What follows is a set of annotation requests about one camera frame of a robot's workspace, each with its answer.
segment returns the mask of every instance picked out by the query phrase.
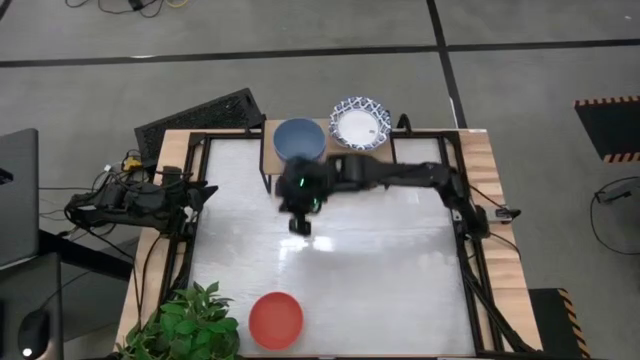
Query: red bowl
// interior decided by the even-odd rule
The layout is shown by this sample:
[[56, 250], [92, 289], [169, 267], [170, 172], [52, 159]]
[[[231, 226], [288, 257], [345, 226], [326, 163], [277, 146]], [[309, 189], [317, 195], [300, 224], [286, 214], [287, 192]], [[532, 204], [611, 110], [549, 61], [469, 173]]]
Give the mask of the red bowl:
[[264, 295], [251, 308], [249, 332], [267, 350], [284, 350], [302, 331], [302, 308], [293, 296], [283, 292]]

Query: blue and white patterned plate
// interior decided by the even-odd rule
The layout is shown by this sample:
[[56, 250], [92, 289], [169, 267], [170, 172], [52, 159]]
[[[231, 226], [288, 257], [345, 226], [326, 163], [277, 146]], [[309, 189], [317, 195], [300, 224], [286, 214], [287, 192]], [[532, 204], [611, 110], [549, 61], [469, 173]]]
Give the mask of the blue and white patterned plate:
[[333, 108], [329, 134], [338, 144], [355, 150], [373, 150], [389, 138], [391, 117], [377, 102], [350, 97]]

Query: wooden table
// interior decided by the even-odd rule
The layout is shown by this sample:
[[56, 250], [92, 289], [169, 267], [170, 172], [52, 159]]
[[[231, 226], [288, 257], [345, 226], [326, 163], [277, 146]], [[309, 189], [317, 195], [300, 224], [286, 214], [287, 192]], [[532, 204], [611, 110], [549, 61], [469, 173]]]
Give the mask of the wooden table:
[[[276, 126], [276, 121], [270, 120], [266, 122], [265, 150], [268, 150], [269, 147], [272, 146], [272, 144], [269, 144], [269, 140], [272, 137], [268, 135], [273, 133]], [[413, 131], [428, 132], [436, 130], [414, 129]], [[462, 152], [469, 182], [496, 202], [504, 203], [502, 187], [500, 185], [500, 179], [491, 149], [489, 135], [486, 130], [458, 131], [460, 134]], [[242, 134], [244, 130], [217, 129], [198, 130], [197, 132]], [[158, 168], [162, 168], [166, 165], [177, 166], [179, 168], [184, 166], [190, 133], [191, 130], [169, 130], [165, 133], [164, 143], [158, 161]], [[328, 145], [328, 152], [331, 151], [331, 145]], [[376, 157], [389, 161], [390, 158], [387, 159], [389, 155], [386, 154], [387, 153], [385, 152], [380, 152]], [[275, 154], [272, 155], [273, 156], [269, 156], [268, 158], [265, 157], [264, 170], [265, 173], [277, 174], [281, 171], [282, 163]], [[194, 160], [196, 164], [192, 166], [192, 169], [195, 169], [196, 172], [198, 169], [197, 165], [201, 161], [200, 158], [201, 153], [196, 151]], [[154, 181], [156, 183], [160, 183], [160, 176], [156, 176]], [[478, 194], [473, 194], [473, 200], [479, 205], [491, 205], [489, 201]], [[491, 224], [491, 231], [515, 243], [511, 225]], [[138, 274], [138, 279], [142, 278], [142, 265], [146, 260], [151, 244], [157, 236], [158, 232], [156, 230], [148, 228], [142, 230], [135, 261], [135, 269]], [[148, 319], [157, 307], [168, 245], [168, 240], [161, 239], [150, 254], [144, 289], [144, 303], [142, 304], [141, 317], [143, 322]], [[529, 293], [522, 271], [522, 265], [517, 253], [509, 246], [491, 238], [484, 240], [483, 249], [496, 306], [525, 342], [534, 348], [541, 349], [542, 346], [538, 335], [538, 328], [533, 315], [533, 309], [531, 307], [531, 301], [529, 299]], [[182, 262], [183, 252], [184, 248], [178, 249], [173, 277], [177, 275]], [[135, 291], [133, 286], [134, 282], [132, 276], [129, 281], [129, 288], [120, 319], [116, 342], [123, 342], [125, 335], [134, 326], [137, 320]], [[479, 303], [478, 312], [485, 349], [494, 349], [491, 340], [491, 333], [489, 331], [489, 321], [484, 309]]]

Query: green leaves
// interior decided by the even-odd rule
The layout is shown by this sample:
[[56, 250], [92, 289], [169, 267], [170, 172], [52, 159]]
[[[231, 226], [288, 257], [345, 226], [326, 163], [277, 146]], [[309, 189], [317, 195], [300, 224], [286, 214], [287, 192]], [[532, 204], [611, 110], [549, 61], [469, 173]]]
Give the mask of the green leaves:
[[207, 344], [211, 340], [211, 333], [208, 330], [202, 330], [196, 338], [196, 345]]
[[191, 341], [176, 339], [171, 342], [171, 356], [182, 359], [189, 354]]
[[218, 322], [207, 325], [207, 330], [217, 334], [224, 334], [227, 332], [235, 331], [237, 328], [238, 321], [234, 318], [222, 319]]
[[160, 306], [140, 329], [136, 324], [117, 344], [124, 360], [235, 360], [239, 349], [238, 321], [227, 318], [229, 298], [193, 283], [177, 289], [173, 300]]
[[175, 334], [175, 327], [178, 324], [178, 317], [170, 314], [163, 314], [160, 317], [160, 326], [162, 326], [162, 332], [167, 339], [173, 339]]
[[191, 353], [189, 360], [207, 360], [211, 357], [207, 348], [200, 348]]
[[213, 284], [209, 285], [209, 287], [206, 290], [207, 295], [211, 295], [214, 292], [217, 292], [218, 288], [219, 288], [219, 282], [218, 281], [216, 281]]
[[238, 320], [234, 318], [226, 318], [218, 321], [218, 324], [229, 331], [234, 331], [238, 328]]
[[196, 323], [191, 320], [184, 320], [176, 325], [176, 332], [182, 335], [189, 335], [197, 328]]
[[168, 314], [176, 314], [182, 316], [184, 316], [185, 314], [184, 308], [177, 304], [164, 304], [160, 306], [160, 309]]
[[202, 286], [200, 286], [200, 284], [198, 284], [197, 282], [193, 282], [193, 288], [196, 289], [197, 292], [203, 294], [205, 293], [204, 288]]
[[225, 328], [224, 326], [220, 325], [219, 323], [214, 323], [211, 325], [207, 326], [207, 330], [217, 333], [217, 334], [224, 334], [227, 332], [227, 328]]
[[136, 323], [127, 333], [127, 345], [134, 346], [136, 336], [138, 335], [138, 330], [140, 330], [140, 323]]

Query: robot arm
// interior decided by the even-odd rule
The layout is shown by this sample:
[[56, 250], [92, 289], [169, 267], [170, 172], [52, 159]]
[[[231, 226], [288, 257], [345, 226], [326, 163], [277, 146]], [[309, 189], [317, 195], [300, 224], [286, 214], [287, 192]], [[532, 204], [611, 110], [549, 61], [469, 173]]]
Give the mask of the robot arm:
[[162, 234], [179, 233], [187, 219], [185, 208], [200, 212], [218, 189], [204, 183], [188, 183], [182, 171], [166, 166], [162, 184], [122, 180], [117, 174], [97, 191], [74, 195], [65, 214], [73, 224], [89, 229], [108, 224], [152, 227]]
[[378, 185], [434, 188], [443, 204], [460, 214], [467, 233], [479, 238], [489, 234], [485, 211], [465, 196], [460, 174], [438, 163], [383, 163], [359, 154], [329, 156], [322, 164], [294, 158], [278, 179], [276, 194], [283, 199], [280, 211], [293, 215], [289, 230], [306, 236], [311, 233], [311, 224], [305, 216], [318, 213], [331, 194]]

